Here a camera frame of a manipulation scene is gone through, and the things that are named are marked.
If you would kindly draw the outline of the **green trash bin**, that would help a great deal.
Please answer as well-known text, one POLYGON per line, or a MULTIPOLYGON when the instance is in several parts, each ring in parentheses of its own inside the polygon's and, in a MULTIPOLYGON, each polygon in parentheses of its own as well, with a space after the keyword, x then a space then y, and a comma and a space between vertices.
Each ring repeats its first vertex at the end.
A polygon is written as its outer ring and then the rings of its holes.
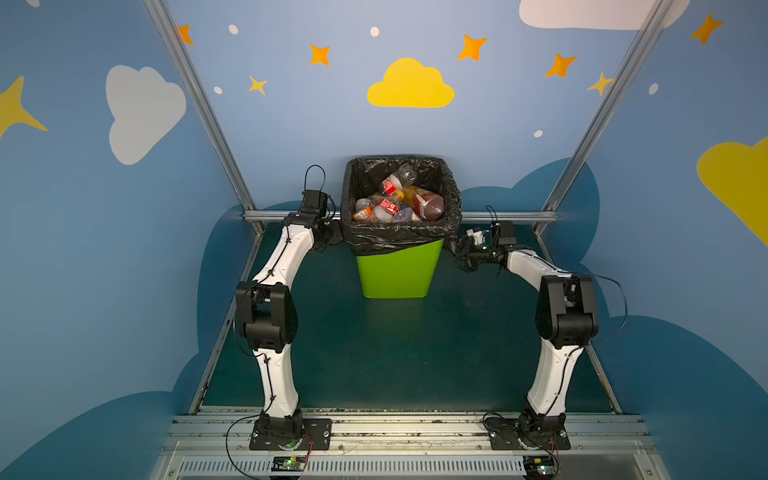
POLYGON ((369 299, 419 299, 428 295, 443 240, 397 252, 360 256, 363 295, 369 299))

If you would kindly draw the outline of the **clear bottle yellow cap red label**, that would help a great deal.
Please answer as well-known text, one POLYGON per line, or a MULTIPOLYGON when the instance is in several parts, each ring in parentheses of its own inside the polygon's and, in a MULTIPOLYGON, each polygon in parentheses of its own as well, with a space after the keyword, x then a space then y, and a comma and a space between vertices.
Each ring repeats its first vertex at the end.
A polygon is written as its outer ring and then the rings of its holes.
POLYGON ((417 173, 410 164, 402 164, 396 171, 388 175, 381 183, 385 195, 403 191, 412 186, 417 180, 417 173))

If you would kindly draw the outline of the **dark red juice bottle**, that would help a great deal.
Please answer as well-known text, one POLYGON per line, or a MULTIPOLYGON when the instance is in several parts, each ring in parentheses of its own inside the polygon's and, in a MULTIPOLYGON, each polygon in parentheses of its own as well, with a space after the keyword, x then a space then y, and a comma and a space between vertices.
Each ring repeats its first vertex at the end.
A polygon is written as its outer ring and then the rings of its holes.
POLYGON ((420 187, 407 187, 404 190, 404 202, 424 221, 439 220, 444 213, 444 198, 420 187))

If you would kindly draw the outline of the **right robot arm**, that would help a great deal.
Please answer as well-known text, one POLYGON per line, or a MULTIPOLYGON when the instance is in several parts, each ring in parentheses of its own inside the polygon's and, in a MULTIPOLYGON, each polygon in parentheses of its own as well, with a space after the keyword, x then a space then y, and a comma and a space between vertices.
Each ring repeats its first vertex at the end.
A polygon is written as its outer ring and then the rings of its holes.
POLYGON ((530 448, 548 440, 566 443, 566 398, 573 371, 599 331, 592 277, 556 267, 510 240, 488 243, 483 230, 468 230, 459 245, 466 270, 499 264, 538 292, 535 326, 541 350, 516 430, 530 448))

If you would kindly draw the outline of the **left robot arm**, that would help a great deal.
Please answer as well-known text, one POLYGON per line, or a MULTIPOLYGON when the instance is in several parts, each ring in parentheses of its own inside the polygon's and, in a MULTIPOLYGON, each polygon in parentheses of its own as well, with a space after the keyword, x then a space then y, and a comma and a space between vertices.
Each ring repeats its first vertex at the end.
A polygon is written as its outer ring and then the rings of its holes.
POLYGON ((291 359, 299 327, 292 286, 308 253, 342 240, 338 220, 291 213, 265 265, 236 287, 235 328, 257 361, 264 394, 253 438, 266 447, 293 450, 307 437, 291 359))

